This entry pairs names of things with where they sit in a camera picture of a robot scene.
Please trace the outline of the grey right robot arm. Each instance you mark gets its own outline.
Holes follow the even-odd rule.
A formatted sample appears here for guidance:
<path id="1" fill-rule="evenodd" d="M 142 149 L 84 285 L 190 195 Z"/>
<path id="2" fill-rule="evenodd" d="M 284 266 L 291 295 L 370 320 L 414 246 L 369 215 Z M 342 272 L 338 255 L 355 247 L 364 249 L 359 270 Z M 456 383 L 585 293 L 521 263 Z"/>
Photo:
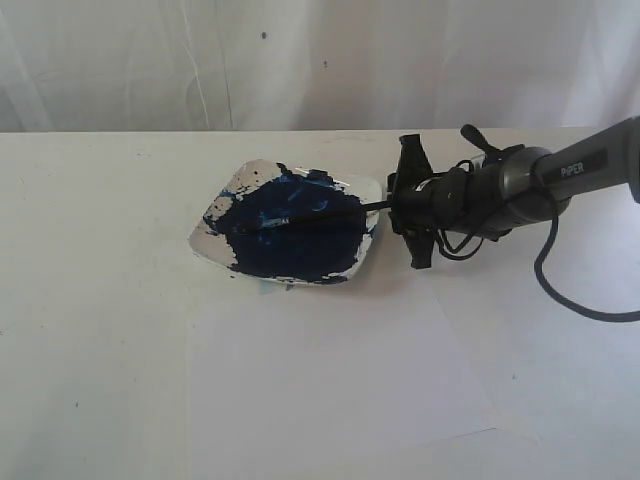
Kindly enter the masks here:
<path id="1" fill-rule="evenodd" d="M 387 179 L 389 218 L 415 269 L 432 263 L 434 249 L 458 257 L 446 233 L 497 241 L 513 229 L 563 213 L 580 194 L 617 185 L 639 195 L 639 119 L 631 117 L 557 152 L 516 144 L 491 145 L 473 125 L 462 137 L 482 151 L 435 172 L 417 134 L 400 139 L 397 168 Z"/>

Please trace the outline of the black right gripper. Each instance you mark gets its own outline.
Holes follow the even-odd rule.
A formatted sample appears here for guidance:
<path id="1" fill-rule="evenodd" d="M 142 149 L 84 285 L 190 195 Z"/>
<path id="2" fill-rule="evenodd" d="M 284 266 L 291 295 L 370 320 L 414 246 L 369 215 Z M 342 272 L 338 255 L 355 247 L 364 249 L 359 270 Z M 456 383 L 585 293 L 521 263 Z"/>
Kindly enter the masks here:
<path id="1" fill-rule="evenodd" d="M 434 251 L 451 260 L 466 260 L 461 252 L 470 240 L 496 241 L 503 226 L 491 221 L 502 204 L 498 174 L 502 152 L 487 150 L 480 164 L 466 159 L 444 172 L 433 170 L 418 134 L 399 138 L 396 170 L 387 177 L 392 230 L 401 236 L 413 268 L 432 266 Z"/>

